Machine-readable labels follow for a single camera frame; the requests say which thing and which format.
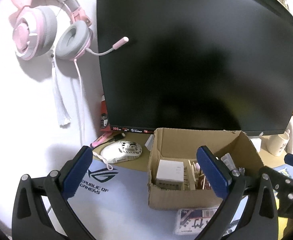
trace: metal bolt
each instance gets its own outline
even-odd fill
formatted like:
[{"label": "metal bolt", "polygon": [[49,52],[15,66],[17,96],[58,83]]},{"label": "metal bolt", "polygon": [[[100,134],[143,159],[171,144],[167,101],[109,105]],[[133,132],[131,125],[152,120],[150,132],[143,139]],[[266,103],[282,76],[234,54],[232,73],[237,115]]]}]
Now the metal bolt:
[{"label": "metal bolt", "polygon": [[265,180],[268,180],[269,179],[269,175],[267,175],[266,173],[263,173],[262,174],[262,178],[265,179]]},{"label": "metal bolt", "polygon": [[58,174],[59,174],[59,172],[56,170],[50,172],[51,177],[56,177]]},{"label": "metal bolt", "polygon": [[240,173],[238,170],[233,170],[233,171],[232,171],[232,175],[235,176],[235,177],[239,177],[240,174],[241,174],[241,173]]},{"label": "metal bolt", "polygon": [[22,179],[22,180],[27,180],[28,177],[29,177],[29,176],[28,176],[27,174],[24,174],[24,175],[21,177],[21,179]]}]

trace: monitor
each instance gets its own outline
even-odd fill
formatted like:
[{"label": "monitor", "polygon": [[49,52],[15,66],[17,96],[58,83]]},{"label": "monitor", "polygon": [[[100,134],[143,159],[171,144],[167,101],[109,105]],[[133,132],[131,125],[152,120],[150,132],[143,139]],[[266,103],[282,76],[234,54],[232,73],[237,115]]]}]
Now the monitor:
[{"label": "monitor", "polygon": [[277,0],[98,0],[114,129],[279,134],[293,113],[293,17]]}]

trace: microphone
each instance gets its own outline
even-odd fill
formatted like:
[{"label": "microphone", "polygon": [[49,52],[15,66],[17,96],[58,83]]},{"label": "microphone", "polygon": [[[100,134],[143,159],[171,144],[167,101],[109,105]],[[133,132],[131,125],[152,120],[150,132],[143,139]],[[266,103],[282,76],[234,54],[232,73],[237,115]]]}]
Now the microphone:
[{"label": "microphone", "polygon": [[121,46],[123,46],[125,43],[127,43],[129,41],[129,38],[128,37],[123,37],[122,39],[120,39],[119,41],[117,41],[115,44],[112,45],[112,48],[105,51],[105,52],[102,52],[102,53],[96,53],[96,52],[93,52],[91,49],[89,48],[85,48],[85,50],[87,52],[90,52],[91,54],[93,55],[96,55],[96,56],[103,56],[103,55],[106,55],[108,53],[110,53],[111,51],[114,51],[115,49],[118,49],[120,48]]}]

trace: mug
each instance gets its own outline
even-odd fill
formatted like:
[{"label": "mug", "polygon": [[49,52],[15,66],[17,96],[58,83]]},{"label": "mug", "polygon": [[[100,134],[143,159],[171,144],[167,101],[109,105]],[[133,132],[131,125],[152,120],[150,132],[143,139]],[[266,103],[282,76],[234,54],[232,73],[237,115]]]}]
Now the mug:
[{"label": "mug", "polygon": [[271,135],[266,143],[266,147],[274,156],[280,156],[290,139],[290,130],[286,130],[283,134]]}]

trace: white mouse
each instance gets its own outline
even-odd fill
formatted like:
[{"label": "white mouse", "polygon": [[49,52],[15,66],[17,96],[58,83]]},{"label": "white mouse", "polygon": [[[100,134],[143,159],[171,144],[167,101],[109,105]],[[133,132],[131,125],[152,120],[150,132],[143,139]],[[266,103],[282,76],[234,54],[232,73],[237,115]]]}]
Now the white mouse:
[{"label": "white mouse", "polygon": [[101,156],[108,163],[130,161],[138,158],[142,153],[142,147],[131,141],[118,141],[112,143],[101,151]]}]

